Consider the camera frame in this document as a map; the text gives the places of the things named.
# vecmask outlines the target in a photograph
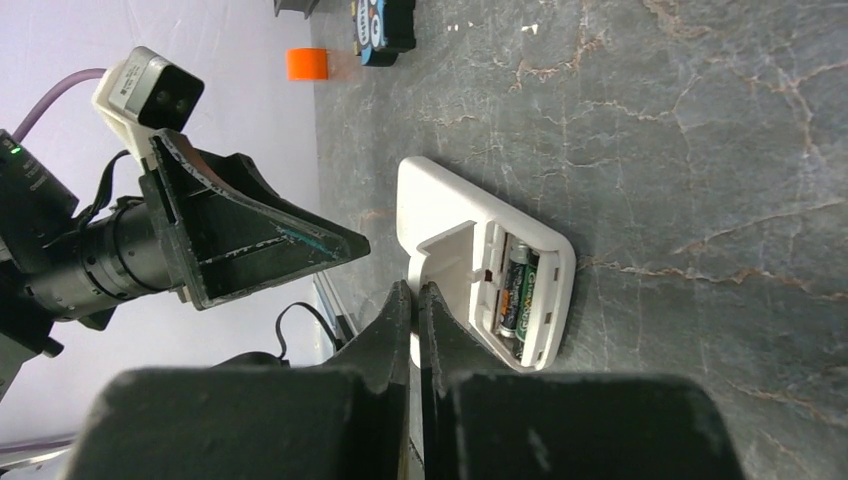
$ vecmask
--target black cable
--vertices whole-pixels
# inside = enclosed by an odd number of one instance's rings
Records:
[[[112,201],[112,183],[114,182],[115,164],[118,163],[118,160],[129,154],[130,152],[127,150],[121,150],[106,164],[106,168],[103,169],[103,174],[100,176],[100,185],[97,187],[94,201],[91,205],[85,207],[75,219],[78,229],[84,229],[101,210],[109,206],[109,202]]]
[[[289,305],[288,307],[286,307],[282,312],[280,312],[280,315],[277,316],[277,323],[274,326],[274,328],[276,329],[277,341],[280,342],[280,350],[281,350],[280,356],[277,357],[277,358],[282,360],[283,357],[285,357],[286,353],[288,352],[288,347],[286,346],[286,340],[285,340],[285,338],[283,338],[283,331],[280,327],[283,323],[283,316],[286,314],[286,312],[291,310],[292,307],[303,307],[306,310],[308,310],[309,313],[311,313],[312,316],[314,316],[315,319],[318,320],[318,323],[321,324],[321,328],[324,329],[324,333],[327,334],[327,337],[330,339],[330,343],[333,344],[333,350],[334,351],[339,350],[339,340],[336,338],[336,334],[333,333],[333,329],[330,328],[330,324],[327,323],[327,320],[324,319],[323,315],[321,315],[321,312],[319,312],[318,310],[315,309],[315,307],[313,307],[312,305],[310,305],[306,302],[295,302],[295,303],[292,303],[291,305]]]

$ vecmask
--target orange block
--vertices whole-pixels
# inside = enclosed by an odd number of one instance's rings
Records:
[[[289,80],[327,80],[327,50],[293,48],[286,52]]]

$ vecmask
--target white wall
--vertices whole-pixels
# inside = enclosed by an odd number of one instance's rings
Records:
[[[271,0],[0,0],[0,127],[14,130],[56,81],[108,67],[146,45],[206,82],[185,132],[205,150],[253,157],[284,197],[318,208],[313,91],[286,80],[285,51],[309,45],[303,16],[274,18]],[[95,83],[75,87],[24,142],[82,205],[103,166],[122,148],[89,106]],[[116,196],[137,194],[138,169],[119,163]],[[117,372],[143,365],[208,365],[248,350],[278,352],[276,314],[313,297],[310,280],[196,312],[160,294],[119,307],[106,332],[61,324],[56,359],[28,362],[0,403],[0,444],[75,431]],[[311,317],[292,311],[284,329],[289,357],[326,356]]]

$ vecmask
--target marble table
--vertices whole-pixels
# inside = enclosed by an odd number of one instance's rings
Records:
[[[848,478],[848,5],[418,3],[389,69],[347,0],[311,19],[323,215],[373,247],[330,273],[348,307],[404,277],[397,165],[425,155],[574,244],[554,370],[687,376],[751,479]]]

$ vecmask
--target camera lens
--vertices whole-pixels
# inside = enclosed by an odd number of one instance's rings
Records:
[[[166,91],[161,91],[156,94],[156,103],[159,105],[164,105],[171,100],[171,94]]]

